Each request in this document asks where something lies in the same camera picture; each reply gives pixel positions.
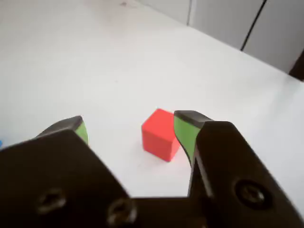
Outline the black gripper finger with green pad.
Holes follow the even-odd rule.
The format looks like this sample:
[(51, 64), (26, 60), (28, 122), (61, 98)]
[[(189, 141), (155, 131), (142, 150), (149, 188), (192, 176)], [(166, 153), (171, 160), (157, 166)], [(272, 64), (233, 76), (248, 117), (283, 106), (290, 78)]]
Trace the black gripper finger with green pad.
[(81, 116), (0, 151), (3, 228), (120, 228), (137, 208), (89, 148)]
[(188, 196), (201, 202), (207, 227), (303, 227), (301, 215), (233, 123), (178, 110), (174, 133), (191, 166)]

